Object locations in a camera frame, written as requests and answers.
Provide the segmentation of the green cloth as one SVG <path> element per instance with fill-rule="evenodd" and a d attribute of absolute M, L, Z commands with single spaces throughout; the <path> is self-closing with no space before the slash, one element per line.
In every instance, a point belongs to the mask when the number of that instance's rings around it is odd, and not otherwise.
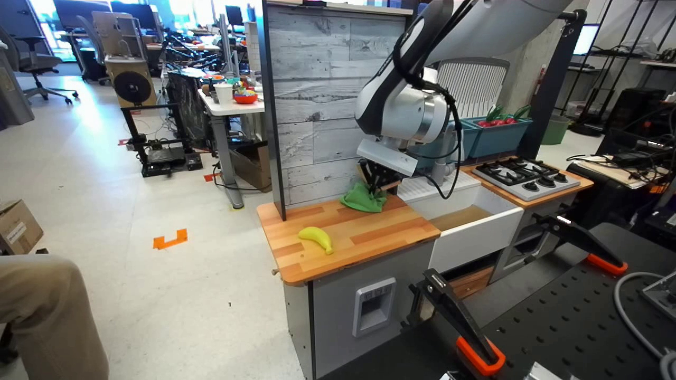
<path fill-rule="evenodd" d="M 381 213 L 386 204 L 387 193 L 384 191 L 370 192 L 363 182 L 357 182 L 340 198 L 341 204 L 364 213 Z"/>

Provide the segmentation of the grey toy tap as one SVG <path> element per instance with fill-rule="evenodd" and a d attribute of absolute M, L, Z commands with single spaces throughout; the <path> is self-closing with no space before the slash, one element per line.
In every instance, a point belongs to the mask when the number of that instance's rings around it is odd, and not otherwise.
<path fill-rule="evenodd" d="M 449 176 L 455 174 L 457 168 L 456 162 L 449 162 L 446 158 L 437 159 L 433 164 L 429 182 L 434 181 L 439 187 L 443 187 Z"/>

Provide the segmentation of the toy kitchen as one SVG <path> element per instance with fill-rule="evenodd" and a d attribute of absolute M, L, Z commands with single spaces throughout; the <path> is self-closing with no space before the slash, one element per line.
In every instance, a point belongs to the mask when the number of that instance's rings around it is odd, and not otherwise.
<path fill-rule="evenodd" d="M 258 207 L 284 284 L 289 334 L 306 380 L 318 380 L 398 334 L 410 280 L 429 263 L 440 231 L 396 195 L 381 213 L 340 197 L 361 181 L 358 95 L 414 20 L 385 10 L 336 10 L 261 0 L 264 102 L 273 199 Z M 297 233 L 314 226 L 326 255 Z"/>

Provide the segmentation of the yellow toy banana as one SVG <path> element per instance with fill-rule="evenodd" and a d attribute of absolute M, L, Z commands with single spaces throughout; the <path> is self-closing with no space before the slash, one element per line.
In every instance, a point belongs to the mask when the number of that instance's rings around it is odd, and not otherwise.
<path fill-rule="evenodd" d="M 319 244 L 319 246 L 323 248 L 326 255 L 331 255 L 334 252 L 331 237 L 319 227 L 309 226 L 303 228 L 301 231 L 299 231 L 299 233 L 297 233 L 297 236 L 300 240 L 314 241 L 315 243 Z"/>

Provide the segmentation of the teal plastic bin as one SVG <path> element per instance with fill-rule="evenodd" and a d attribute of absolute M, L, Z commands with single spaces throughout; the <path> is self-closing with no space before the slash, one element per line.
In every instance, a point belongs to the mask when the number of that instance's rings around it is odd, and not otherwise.
<path fill-rule="evenodd" d="M 472 152 L 472 149 L 475 145 L 475 141 L 476 138 L 478 137 L 478 133 L 480 132 L 480 130 L 478 129 L 479 128 L 478 126 L 474 125 L 473 123 L 469 122 L 466 119 L 461 119 L 461 125 L 463 125 L 463 137 L 462 137 L 463 149 L 461 154 L 461 161 L 464 161 L 467 158 L 467 156 Z M 450 148 L 442 149 L 444 139 L 443 133 L 439 135 L 437 139 L 433 140 L 433 142 L 430 142 L 429 144 L 413 144 L 408 146 L 408 152 L 413 153 L 414 157 L 418 159 L 418 164 L 416 166 L 418 170 L 431 169 L 434 166 L 434 163 L 436 162 L 435 160 L 429 158 L 423 158 L 423 156 L 427 157 L 439 156 L 441 154 L 446 154 L 449 150 L 456 147 L 455 130 L 453 127 L 450 127 L 450 130 L 452 132 Z"/>
<path fill-rule="evenodd" d="M 468 118 L 466 120 L 478 126 L 475 122 L 480 119 L 482 118 Z M 527 118 L 511 125 L 490 128 L 479 127 L 480 132 L 475 145 L 467 158 L 481 158 L 516 151 L 524 133 L 532 122 L 533 120 Z"/>

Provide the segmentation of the white toy sink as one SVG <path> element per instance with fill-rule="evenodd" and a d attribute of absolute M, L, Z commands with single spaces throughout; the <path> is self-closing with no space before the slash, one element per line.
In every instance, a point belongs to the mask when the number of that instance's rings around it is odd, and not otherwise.
<path fill-rule="evenodd" d="M 424 177 L 406 178 L 398 196 L 436 226 L 429 267 L 438 272 L 455 269 L 506 248 L 524 209 L 483 187 L 480 180 L 461 172 L 449 199 L 443 199 Z"/>

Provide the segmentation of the cardboard box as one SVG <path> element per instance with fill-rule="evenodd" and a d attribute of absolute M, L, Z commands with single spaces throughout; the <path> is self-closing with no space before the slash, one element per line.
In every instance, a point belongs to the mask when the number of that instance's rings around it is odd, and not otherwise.
<path fill-rule="evenodd" d="M 31 253 L 43 235 L 24 200 L 0 204 L 0 257 Z"/>
<path fill-rule="evenodd" d="M 272 190 L 270 158 L 266 141 L 239 145 L 229 150 L 234 172 L 257 190 L 268 193 Z"/>

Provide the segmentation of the heap of toy vegetables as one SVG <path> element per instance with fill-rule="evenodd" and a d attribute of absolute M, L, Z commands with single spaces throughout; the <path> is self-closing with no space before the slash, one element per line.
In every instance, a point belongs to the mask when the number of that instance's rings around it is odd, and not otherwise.
<path fill-rule="evenodd" d="M 505 113 L 503 106 L 495 104 L 489 108 L 488 114 L 485 116 L 485 118 L 480 119 L 475 123 L 481 128 L 517 124 L 518 122 L 525 120 L 525 118 L 530 113 L 530 110 L 530 105 L 524 105 L 517 109 L 515 113 Z"/>

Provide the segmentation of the toy stove burner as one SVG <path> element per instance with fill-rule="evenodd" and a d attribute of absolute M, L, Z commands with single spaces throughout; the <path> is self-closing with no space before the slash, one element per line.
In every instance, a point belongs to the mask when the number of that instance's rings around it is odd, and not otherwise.
<path fill-rule="evenodd" d="M 493 162 L 485 162 L 477 165 L 472 170 L 472 173 L 526 202 L 564 192 L 565 190 L 576 188 L 581 185 L 579 180 L 566 175 L 568 178 L 567 183 L 555 182 L 555 188 L 541 187 L 537 183 L 538 178 L 541 176 L 551 178 L 553 175 L 563 172 L 545 164 L 541 160 L 524 158 L 507 158 Z M 536 181 L 538 184 L 538 192 L 529 192 L 522 187 L 524 183 L 533 181 Z"/>

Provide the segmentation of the white desk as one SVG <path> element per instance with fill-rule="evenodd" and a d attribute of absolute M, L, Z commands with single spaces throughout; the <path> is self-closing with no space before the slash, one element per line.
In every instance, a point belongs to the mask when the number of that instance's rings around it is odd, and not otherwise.
<path fill-rule="evenodd" d="M 211 121 L 213 137 L 215 138 L 215 149 L 217 150 L 218 161 L 220 163 L 220 178 L 215 183 L 224 188 L 232 209 L 242 209 L 244 207 L 241 192 L 243 188 L 237 184 L 229 152 L 230 118 L 263 113 L 265 110 L 264 102 L 258 100 L 252 104 L 242 105 L 232 100 L 226 103 L 217 103 L 213 101 L 212 97 L 206 96 L 202 90 L 198 90 L 198 96 L 205 106 Z"/>

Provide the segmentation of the green waste bin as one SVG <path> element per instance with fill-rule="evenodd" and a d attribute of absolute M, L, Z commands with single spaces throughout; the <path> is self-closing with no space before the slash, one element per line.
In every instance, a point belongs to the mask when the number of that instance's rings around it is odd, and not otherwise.
<path fill-rule="evenodd" d="M 566 116 L 551 115 L 543 135 L 542 145 L 560 145 L 570 125 L 570 119 Z"/>

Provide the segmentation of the black 3d printer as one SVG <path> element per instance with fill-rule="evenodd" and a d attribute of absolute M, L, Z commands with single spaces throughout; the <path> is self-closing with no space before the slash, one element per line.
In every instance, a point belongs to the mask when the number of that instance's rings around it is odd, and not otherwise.
<path fill-rule="evenodd" d="M 126 128 L 130 138 L 123 145 L 128 151 L 135 152 L 142 165 L 143 178 L 152 176 L 171 177 L 176 170 L 196 171 L 203 169 L 200 154 L 193 149 L 180 115 L 179 104 L 171 102 L 164 105 L 122 107 Z M 169 122 L 174 126 L 174 139 L 151 139 L 145 133 L 138 132 L 134 111 L 167 110 Z"/>

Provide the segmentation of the wooden desk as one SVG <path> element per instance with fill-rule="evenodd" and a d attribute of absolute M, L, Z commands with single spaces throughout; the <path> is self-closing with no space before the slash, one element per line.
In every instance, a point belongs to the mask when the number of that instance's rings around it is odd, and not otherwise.
<path fill-rule="evenodd" d="M 618 162 L 611 155 L 574 155 L 567 171 L 593 182 L 582 190 L 568 216 L 585 228 L 610 222 L 631 229 L 654 207 L 674 174 L 645 159 Z"/>

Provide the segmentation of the monitor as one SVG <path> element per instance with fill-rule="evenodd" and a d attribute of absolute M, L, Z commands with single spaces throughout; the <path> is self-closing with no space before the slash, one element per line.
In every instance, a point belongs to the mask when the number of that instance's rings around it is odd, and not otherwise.
<path fill-rule="evenodd" d="M 573 50 L 574 56 L 587 55 L 594 45 L 595 38 L 598 34 L 600 24 L 584 24 L 579 33 L 577 43 Z"/>

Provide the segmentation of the black computer tower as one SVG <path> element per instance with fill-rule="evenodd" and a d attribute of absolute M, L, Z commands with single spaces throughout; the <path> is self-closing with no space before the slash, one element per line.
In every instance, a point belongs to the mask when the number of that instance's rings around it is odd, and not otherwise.
<path fill-rule="evenodd" d="M 624 89 L 603 127 L 604 139 L 597 149 L 598 154 L 614 154 L 621 149 L 636 146 L 642 139 L 656 139 L 668 133 L 662 120 L 671 106 L 664 103 L 666 90 L 650 87 Z"/>

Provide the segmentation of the beige box with black disc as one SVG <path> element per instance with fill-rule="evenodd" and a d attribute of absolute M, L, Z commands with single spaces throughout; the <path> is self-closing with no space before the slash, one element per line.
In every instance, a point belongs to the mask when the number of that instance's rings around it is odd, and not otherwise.
<path fill-rule="evenodd" d="M 122 108 L 157 104 L 154 83 L 146 60 L 107 55 L 104 63 Z"/>

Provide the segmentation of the person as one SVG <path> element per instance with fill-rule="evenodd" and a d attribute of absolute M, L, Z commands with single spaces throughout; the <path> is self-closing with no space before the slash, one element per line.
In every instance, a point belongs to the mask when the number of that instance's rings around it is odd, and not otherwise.
<path fill-rule="evenodd" d="M 0 324 L 11 325 L 29 380 L 109 380 L 85 280 L 67 258 L 0 257 Z"/>

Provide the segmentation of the black office chair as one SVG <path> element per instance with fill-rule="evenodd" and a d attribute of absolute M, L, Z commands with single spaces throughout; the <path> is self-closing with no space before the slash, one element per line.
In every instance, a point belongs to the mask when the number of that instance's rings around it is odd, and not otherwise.
<path fill-rule="evenodd" d="M 59 73 L 57 66 L 62 62 L 55 55 L 37 53 L 36 45 L 43 41 L 43 36 L 19 37 L 0 26 L 0 90 L 19 90 L 11 76 L 15 72 L 27 73 L 35 83 L 33 88 L 22 91 L 27 102 L 33 96 L 40 96 L 44 101 L 48 101 L 49 96 L 56 96 L 72 105 L 72 98 L 79 98 L 76 90 L 45 87 L 39 79 L 45 73 Z"/>

